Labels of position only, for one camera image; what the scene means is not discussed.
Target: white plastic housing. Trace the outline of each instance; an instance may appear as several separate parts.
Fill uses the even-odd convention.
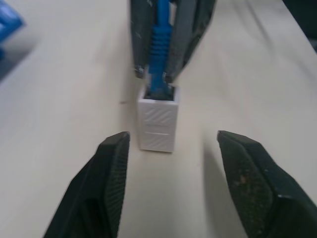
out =
[[[174,101],[144,99],[144,85],[138,96],[139,139],[142,150],[173,152],[179,89],[175,88]]]

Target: white table surface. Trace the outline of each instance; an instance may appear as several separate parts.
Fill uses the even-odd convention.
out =
[[[317,203],[317,56],[280,0],[218,0],[178,78],[173,154],[138,149],[127,0],[8,2],[28,23],[8,45],[34,48],[0,83],[1,238],[42,237],[71,179],[123,130],[120,238],[245,237],[218,130],[261,142]]]

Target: table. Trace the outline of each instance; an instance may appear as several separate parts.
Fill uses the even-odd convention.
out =
[[[317,203],[317,56],[282,1],[218,0],[178,78],[173,154],[138,149],[127,1],[12,3],[34,48],[0,83],[0,237],[42,237],[71,179],[123,130],[120,238],[246,237],[218,130],[261,142]]]

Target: white ethernet coupler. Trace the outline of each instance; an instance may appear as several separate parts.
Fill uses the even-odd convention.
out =
[[[138,96],[139,142],[142,150],[173,152],[179,89],[174,87],[173,101],[145,99],[146,85]]]

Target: white connector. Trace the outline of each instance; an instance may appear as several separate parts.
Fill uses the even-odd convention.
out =
[[[146,85],[138,96],[140,147],[143,150],[173,152],[179,105],[179,89],[175,87],[174,101],[145,99]]]

